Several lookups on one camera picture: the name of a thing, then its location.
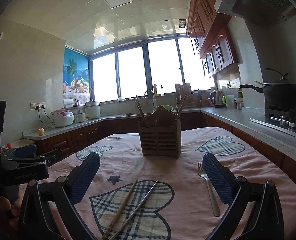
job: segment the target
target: countertop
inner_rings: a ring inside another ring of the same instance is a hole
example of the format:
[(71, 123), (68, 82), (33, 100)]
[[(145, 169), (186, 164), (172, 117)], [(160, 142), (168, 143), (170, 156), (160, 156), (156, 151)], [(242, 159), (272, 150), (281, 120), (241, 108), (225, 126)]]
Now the countertop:
[[(183, 113), (191, 112), (202, 112), (208, 114), (216, 119), (219, 119), (233, 127), (257, 138), (258, 140), (272, 146), (279, 150), (285, 155), (289, 156), (296, 161), (296, 137), (280, 132), (270, 127), (260, 125), (251, 122), (249, 118), (256, 118), (262, 115), (243, 112), (240, 110), (229, 109), (229, 108), (214, 108), (214, 107), (202, 107), (202, 108), (186, 108), (183, 109)], [(102, 116), (99, 119), (87, 120), (83, 123), (74, 123), (67, 127), (60, 128), (45, 128), (45, 134), (42, 136), (38, 135), (38, 132), (23, 134), (23, 137), (31, 140), (44, 140), (53, 136), (63, 134), (72, 130), (76, 130), (85, 127), (90, 124), (102, 122), (104, 120), (113, 119), (126, 119), (140, 117), (140, 114), (134, 115), (110, 115)]]

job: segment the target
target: peeled apple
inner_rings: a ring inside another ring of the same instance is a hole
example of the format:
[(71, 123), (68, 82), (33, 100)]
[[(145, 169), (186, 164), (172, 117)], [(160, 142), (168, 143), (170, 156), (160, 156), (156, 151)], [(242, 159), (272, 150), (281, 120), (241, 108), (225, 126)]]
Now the peeled apple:
[(40, 129), (38, 130), (38, 134), (39, 134), (39, 135), (44, 135), (44, 129), (43, 129), (43, 128), (40, 128)]

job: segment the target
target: wok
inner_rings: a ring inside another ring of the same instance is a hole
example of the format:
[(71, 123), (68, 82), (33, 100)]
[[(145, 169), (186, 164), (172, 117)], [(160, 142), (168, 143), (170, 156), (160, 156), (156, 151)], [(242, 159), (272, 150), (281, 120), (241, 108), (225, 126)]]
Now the wok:
[[(270, 68), (267, 68), (266, 70), (273, 70), (280, 73), (279, 71)], [(293, 108), (296, 107), (296, 84), (286, 83), (287, 75), (288, 73), (282, 75), (282, 82), (264, 83), (261, 88), (253, 85), (240, 85), (240, 88), (251, 88), (258, 93), (264, 93), (266, 100), (275, 106)]]

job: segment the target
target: star pattern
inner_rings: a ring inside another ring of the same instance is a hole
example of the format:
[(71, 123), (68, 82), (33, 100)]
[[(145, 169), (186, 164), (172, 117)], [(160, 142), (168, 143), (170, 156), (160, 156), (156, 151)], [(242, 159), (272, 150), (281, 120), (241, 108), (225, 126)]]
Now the star pattern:
[(111, 181), (113, 185), (115, 185), (118, 181), (122, 181), (120, 179), (120, 175), (119, 176), (111, 176), (110, 175), (110, 179), (107, 179), (108, 181)]

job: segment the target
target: fork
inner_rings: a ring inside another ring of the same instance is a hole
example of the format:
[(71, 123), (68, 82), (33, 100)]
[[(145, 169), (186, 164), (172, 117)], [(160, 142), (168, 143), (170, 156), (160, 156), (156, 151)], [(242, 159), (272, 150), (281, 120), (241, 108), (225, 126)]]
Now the fork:
[(201, 162), (198, 162), (197, 169), (198, 169), (198, 175), (200, 177), (203, 177), (206, 180), (207, 188), (208, 188), (208, 192), (209, 192), (209, 197), (210, 197), (210, 202), (211, 202), (211, 206), (212, 206), (212, 211), (216, 217), (219, 217), (220, 216), (220, 209), (218, 207), (214, 192), (211, 189), (211, 182), (210, 182), (206, 172), (203, 170)]

